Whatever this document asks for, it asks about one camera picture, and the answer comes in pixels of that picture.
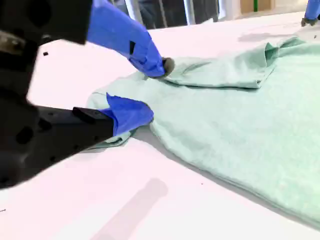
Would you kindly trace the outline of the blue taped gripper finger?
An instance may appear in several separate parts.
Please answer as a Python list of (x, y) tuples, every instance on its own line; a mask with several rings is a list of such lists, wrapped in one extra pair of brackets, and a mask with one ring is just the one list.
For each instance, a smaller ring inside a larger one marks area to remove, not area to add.
[(301, 26), (314, 26), (320, 19), (320, 0), (308, 0)]

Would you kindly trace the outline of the gripper finger blue tape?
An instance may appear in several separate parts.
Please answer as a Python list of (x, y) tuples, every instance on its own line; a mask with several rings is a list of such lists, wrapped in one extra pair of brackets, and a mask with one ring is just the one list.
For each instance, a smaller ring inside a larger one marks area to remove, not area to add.
[(153, 120), (153, 111), (142, 101), (109, 94), (105, 99), (108, 107), (103, 109), (38, 108), (40, 118), (36, 133), (37, 172)]

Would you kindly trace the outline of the gripper finger with blue tape dark tip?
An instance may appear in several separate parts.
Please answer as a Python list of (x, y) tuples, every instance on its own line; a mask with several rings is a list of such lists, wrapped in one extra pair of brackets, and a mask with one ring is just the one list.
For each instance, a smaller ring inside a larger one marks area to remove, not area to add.
[(90, 42), (114, 50), (150, 78), (164, 78), (175, 67), (142, 24), (107, 0), (2, 0), (0, 28), (23, 39)]

